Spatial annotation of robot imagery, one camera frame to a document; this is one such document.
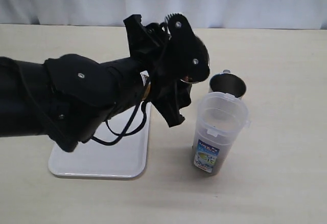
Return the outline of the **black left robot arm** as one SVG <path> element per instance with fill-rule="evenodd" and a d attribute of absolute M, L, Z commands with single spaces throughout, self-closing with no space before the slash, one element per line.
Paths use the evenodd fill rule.
<path fill-rule="evenodd" d="M 112 141 L 95 136 L 102 123 L 151 103 L 169 127 L 180 125 L 192 85 L 209 74 L 209 53 L 188 19 L 173 13 L 161 23 L 124 20 L 129 57 L 98 63 L 78 54 L 32 63 L 1 57 L 1 136 L 46 135 L 63 151 L 93 140 L 113 146 L 134 135 L 131 115 Z"/>

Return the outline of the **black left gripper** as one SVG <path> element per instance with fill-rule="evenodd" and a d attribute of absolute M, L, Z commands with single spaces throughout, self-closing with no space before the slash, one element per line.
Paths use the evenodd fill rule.
<path fill-rule="evenodd" d="M 190 105 L 193 85 L 180 80 L 183 61 L 190 49 L 203 41 L 181 13 L 168 14 L 160 24 L 144 26 L 139 14 L 132 14 L 123 22 L 130 56 L 141 63 L 151 78 L 147 99 L 169 127 L 180 125 L 185 120 L 180 110 Z"/>

